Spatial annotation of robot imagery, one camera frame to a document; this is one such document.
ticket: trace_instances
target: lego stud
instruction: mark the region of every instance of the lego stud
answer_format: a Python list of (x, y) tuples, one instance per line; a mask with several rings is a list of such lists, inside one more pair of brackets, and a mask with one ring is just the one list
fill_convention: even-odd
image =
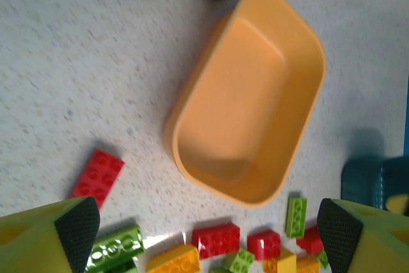
[(220, 244), (219, 236), (218, 236), (218, 235), (213, 235), (213, 236), (212, 236), (212, 242), (213, 242), (214, 244)]
[(224, 246), (222, 246), (222, 250), (224, 254), (228, 254), (230, 251), (230, 247), (226, 244)]
[(125, 252), (132, 252), (134, 250), (135, 242), (131, 235), (127, 235), (121, 239), (122, 248)]
[(239, 263), (239, 262), (234, 262), (234, 264), (233, 264), (233, 268), (234, 268), (234, 270), (235, 270), (235, 271), (239, 271), (239, 270), (240, 270), (240, 268), (241, 268), (240, 263)]
[(115, 172), (121, 171), (122, 165), (118, 163), (118, 161), (112, 161), (111, 162), (111, 169), (113, 169)]
[(116, 241), (111, 241), (107, 244), (107, 256), (109, 258), (116, 258), (120, 255), (121, 251), (118, 247), (118, 243)]
[(105, 193), (101, 189), (95, 191), (95, 198), (97, 201), (103, 201), (105, 199)]
[(228, 232), (222, 233), (222, 238), (223, 242), (229, 242), (230, 241), (230, 234)]
[(159, 270), (159, 272), (169, 272), (170, 270), (171, 270), (171, 266), (165, 265)]
[(192, 263), (190, 262), (189, 259), (187, 259), (187, 260), (185, 260), (185, 261), (183, 261), (183, 262), (181, 263), (181, 269), (182, 269), (183, 271), (185, 271), (185, 272), (190, 271), (191, 266), (192, 266)]
[(245, 252), (244, 251), (238, 252), (238, 256), (240, 257), (241, 260), (245, 260)]
[(80, 184), (80, 185), (79, 185), (79, 192), (80, 192), (82, 195), (88, 194), (88, 193), (89, 193), (89, 187), (88, 187), (88, 185), (87, 185), (86, 183)]
[(93, 250), (93, 253), (91, 254), (92, 262), (98, 266), (99, 264), (103, 263), (105, 261), (104, 254), (102, 252), (101, 247), (96, 247)]
[(169, 270), (169, 273), (179, 273), (179, 272), (180, 272), (180, 268), (176, 265), (173, 265), (171, 269)]
[(233, 238), (240, 239), (240, 230), (233, 230)]
[(217, 246), (213, 246), (211, 250), (212, 256), (218, 255), (218, 252), (219, 252), (219, 249), (217, 248)]
[(253, 261), (254, 261), (253, 255), (247, 255), (247, 263), (249, 265), (251, 265), (253, 263)]
[(293, 229), (294, 229), (295, 231), (299, 231), (299, 230), (300, 230), (300, 223), (298, 223), (298, 221), (295, 221), (295, 222), (293, 223)]
[(95, 161), (97, 164), (100, 166), (104, 165), (107, 163), (107, 157), (103, 153), (98, 153), (95, 157)]
[(208, 246), (208, 245), (209, 245), (209, 240), (208, 240), (207, 238), (203, 238), (202, 241), (201, 241), (201, 243), (202, 243), (204, 246)]
[(95, 168), (89, 169), (88, 177), (91, 180), (96, 180), (98, 178), (98, 171)]
[(112, 178), (112, 176), (111, 176), (110, 174), (105, 174), (105, 175), (102, 177), (102, 182), (103, 182), (106, 186), (110, 187), (110, 186), (112, 186), (112, 185), (114, 184), (114, 179)]

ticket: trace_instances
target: speckled countertop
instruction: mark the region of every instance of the speckled countertop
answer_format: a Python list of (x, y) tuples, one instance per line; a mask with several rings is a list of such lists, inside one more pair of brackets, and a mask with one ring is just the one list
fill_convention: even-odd
[(308, 197), (313, 218), (322, 198), (339, 197), (350, 155), (402, 154), (407, 0), (288, 0), (328, 65), (286, 185), (265, 208), (245, 210), (188, 183), (160, 133), (213, 23), (235, 1), (0, 0), (0, 214), (65, 199), (101, 147), (127, 163), (102, 233), (135, 219), (151, 246), (229, 218), (244, 235), (265, 225), (282, 232), (289, 192)]

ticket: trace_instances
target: teal container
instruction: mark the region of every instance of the teal container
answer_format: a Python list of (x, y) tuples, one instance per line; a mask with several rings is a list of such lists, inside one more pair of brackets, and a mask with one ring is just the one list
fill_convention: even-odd
[(359, 157), (348, 161), (341, 179), (341, 199), (386, 210), (391, 196), (409, 194), (409, 157)]

